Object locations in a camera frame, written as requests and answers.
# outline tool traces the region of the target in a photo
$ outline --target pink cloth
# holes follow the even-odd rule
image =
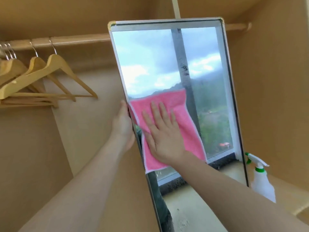
[[[129,108],[131,109],[131,114],[133,114],[133,119],[135,123],[140,126],[142,130],[145,130],[147,132],[149,132],[149,129],[143,119],[142,111],[145,110],[146,112],[148,112],[153,121],[150,107],[150,103],[152,101],[156,105],[158,105],[159,102],[163,102],[168,114],[170,114],[171,110],[173,109],[180,128],[181,135],[183,137],[185,149],[192,152],[199,159],[207,161],[202,140],[186,107],[185,89],[151,95],[129,102]],[[141,137],[141,145],[146,173],[168,167],[168,165],[160,163],[152,156],[149,146],[146,142],[144,133]]]

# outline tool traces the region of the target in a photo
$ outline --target closet rod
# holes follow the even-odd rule
[[[251,23],[232,23],[226,24],[226,31],[232,30],[249,30]],[[77,36],[56,36],[51,38],[54,46],[64,46],[64,45],[80,45],[87,43],[96,43],[110,41],[110,36],[108,33],[105,34],[91,34],[91,35],[77,35]],[[36,38],[31,40],[35,48],[51,47],[49,38]],[[10,45],[13,50],[26,50],[33,49],[30,40],[13,40],[10,41]]]

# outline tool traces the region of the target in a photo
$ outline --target spray bottle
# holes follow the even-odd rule
[[[253,154],[246,152],[245,155],[248,157],[247,164],[255,163],[254,180],[251,183],[251,189],[275,203],[275,189],[269,183],[267,172],[264,170],[264,166],[269,167],[269,165]]]

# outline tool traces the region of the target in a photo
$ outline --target mirror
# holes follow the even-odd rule
[[[116,22],[110,35],[128,102],[185,89],[207,163],[227,175],[236,169],[247,184],[224,31],[221,19],[187,19]],[[147,176],[163,232],[200,231],[218,220],[172,167]]]

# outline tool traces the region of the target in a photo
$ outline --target forearm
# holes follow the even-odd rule
[[[121,145],[110,139],[20,231],[96,231],[117,171]]]
[[[191,153],[172,167],[196,190],[229,232],[308,231],[294,216]]]

